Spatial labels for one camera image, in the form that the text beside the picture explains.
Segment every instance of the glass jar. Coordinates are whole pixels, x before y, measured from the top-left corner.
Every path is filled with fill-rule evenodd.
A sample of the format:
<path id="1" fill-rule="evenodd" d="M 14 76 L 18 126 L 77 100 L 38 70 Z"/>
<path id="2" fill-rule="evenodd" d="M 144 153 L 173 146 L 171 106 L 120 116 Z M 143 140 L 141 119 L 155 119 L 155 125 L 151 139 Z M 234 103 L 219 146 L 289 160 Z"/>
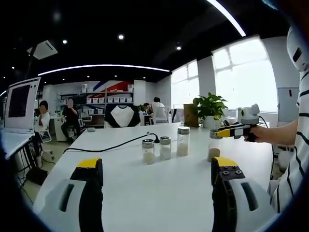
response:
<path id="1" fill-rule="evenodd" d="M 220 144 L 222 137 L 218 137 L 216 130 L 211 130 L 209 133 L 208 157 L 207 161 L 211 162 L 213 157 L 220 157 Z"/>
<path id="2" fill-rule="evenodd" d="M 153 164 L 155 161 L 155 144 L 152 139 L 144 139 L 141 143 L 143 150 L 143 162 L 145 164 Z"/>
<path id="3" fill-rule="evenodd" d="M 162 160 L 169 160 L 171 158 L 171 138 L 162 136 L 160 138 L 160 158 Z"/>
<path id="4" fill-rule="evenodd" d="M 189 154 L 190 128 L 181 126 L 177 129 L 177 156 Z"/>

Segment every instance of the black cable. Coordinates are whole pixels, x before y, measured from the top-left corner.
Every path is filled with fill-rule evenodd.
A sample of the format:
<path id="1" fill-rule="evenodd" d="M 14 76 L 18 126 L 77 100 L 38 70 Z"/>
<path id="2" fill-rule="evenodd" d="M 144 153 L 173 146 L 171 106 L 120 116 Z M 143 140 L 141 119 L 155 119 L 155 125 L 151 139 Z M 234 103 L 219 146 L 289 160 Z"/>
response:
<path id="1" fill-rule="evenodd" d="M 47 163 L 52 163 L 52 164 L 54 164 L 54 165 L 56 165 L 56 163 L 55 162 L 52 162 L 52 161 L 47 161 L 46 159 L 44 159 L 43 158 L 43 156 L 40 154 L 40 156 L 42 157 L 42 160 L 44 160 L 45 162 L 47 162 Z"/>
<path id="2" fill-rule="evenodd" d="M 263 117 L 262 117 L 262 116 L 259 116 L 259 118 L 261 118 L 261 119 L 264 121 L 266 127 L 268 128 L 268 125 L 267 125 L 266 121 L 263 119 Z"/>
<path id="3" fill-rule="evenodd" d="M 122 145 L 125 145 L 125 144 L 127 144 L 127 143 L 130 143 L 130 142 L 132 142 L 132 141 L 135 141 L 135 140 L 137 140 L 137 139 L 146 137 L 146 136 L 148 136 L 148 135 L 154 135 L 154 136 L 155 136 L 154 143 L 158 144 L 158 143 L 160 142 L 158 136 L 157 136 L 155 133 L 148 133 L 148 134 L 146 134 L 146 135 L 140 136 L 140 137 L 135 138 L 135 139 L 131 139 L 131 140 L 127 141 L 127 142 L 124 142 L 124 143 L 119 144 L 119 145 L 117 145 L 117 146 L 113 146 L 113 147 L 110 147 L 110 148 L 106 148 L 106 149 L 104 149 L 104 150 L 85 150 L 85 149 L 79 149 L 79 148 L 67 148 L 67 149 L 64 150 L 63 153 L 65 153 L 65 152 L 68 151 L 68 150 L 85 151 L 85 152 L 104 152 L 104 151 L 109 151 L 109 150 L 112 150 L 112 149 L 114 149 L 114 148 L 117 148 L 117 147 L 120 147 L 120 146 L 122 146 Z"/>
<path id="4" fill-rule="evenodd" d="M 29 200 L 31 201 L 32 205 L 33 205 L 33 201 L 31 200 L 30 196 L 28 195 L 28 193 L 26 192 L 26 190 L 21 186 L 20 187 L 24 192 L 25 194 L 27 195 L 27 197 L 29 198 Z"/>
<path id="5" fill-rule="evenodd" d="M 268 128 L 268 125 L 267 125 L 266 121 L 263 119 L 263 117 L 259 116 L 259 118 L 261 118 L 264 121 L 266 127 Z M 270 179 L 272 180 L 272 171 L 274 170 L 274 164 L 275 164 L 275 151 L 274 151 L 274 147 L 272 145 L 271 145 L 271 149 L 272 149 L 272 165 L 271 165 L 271 171 L 270 171 Z"/>

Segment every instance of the black ceiling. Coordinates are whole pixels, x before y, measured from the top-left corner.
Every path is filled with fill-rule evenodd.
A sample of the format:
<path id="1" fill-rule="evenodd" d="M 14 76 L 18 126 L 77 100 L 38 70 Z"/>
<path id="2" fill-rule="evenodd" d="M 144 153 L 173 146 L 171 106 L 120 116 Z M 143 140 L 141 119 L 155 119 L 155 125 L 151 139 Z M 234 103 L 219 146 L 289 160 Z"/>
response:
<path id="1" fill-rule="evenodd" d="M 219 0 L 247 36 L 285 35 L 287 23 L 261 0 Z M 241 39 L 222 14 L 206 0 L 23 1 L 2 8 L 4 43 L 0 93 L 23 80 L 30 57 L 27 49 L 49 40 L 58 54 L 33 59 L 29 78 L 38 73 L 78 65 L 127 64 L 174 70 L 211 50 Z M 123 34 L 125 39 L 117 39 Z M 177 42 L 182 46 L 176 51 Z M 42 76 L 41 84 L 84 80 L 157 82 L 168 73 L 135 68 L 99 67 Z"/>

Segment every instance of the striped shirt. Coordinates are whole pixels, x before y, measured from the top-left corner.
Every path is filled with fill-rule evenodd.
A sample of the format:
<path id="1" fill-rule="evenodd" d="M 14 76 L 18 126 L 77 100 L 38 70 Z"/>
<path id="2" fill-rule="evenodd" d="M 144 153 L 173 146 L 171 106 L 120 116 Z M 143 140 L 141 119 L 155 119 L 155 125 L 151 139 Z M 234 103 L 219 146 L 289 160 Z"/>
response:
<path id="1" fill-rule="evenodd" d="M 294 154 L 271 199 L 271 204 L 278 213 L 283 211 L 295 195 L 309 163 L 308 71 L 300 74 L 297 105 L 299 107 L 299 117 Z"/>

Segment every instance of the white powder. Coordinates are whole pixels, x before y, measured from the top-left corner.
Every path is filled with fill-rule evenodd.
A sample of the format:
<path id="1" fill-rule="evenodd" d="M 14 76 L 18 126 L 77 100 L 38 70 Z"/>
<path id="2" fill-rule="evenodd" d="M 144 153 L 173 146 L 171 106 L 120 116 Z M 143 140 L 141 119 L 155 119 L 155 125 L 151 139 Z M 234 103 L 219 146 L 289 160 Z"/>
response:
<path id="1" fill-rule="evenodd" d="M 161 147 L 160 157 L 163 160 L 169 160 L 170 159 L 170 148 L 169 147 Z"/>
<path id="2" fill-rule="evenodd" d="M 177 156 L 186 156 L 188 155 L 189 145 L 180 143 L 177 145 Z"/>
<path id="3" fill-rule="evenodd" d="M 144 154 L 143 154 L 143 161 L 144 161 L 145 164 L 152 164 L 152 163 L 154 163 L 154 161 L 155 161 L 154 153 L 152 153 L 150 151 L 144 152 Z"/>

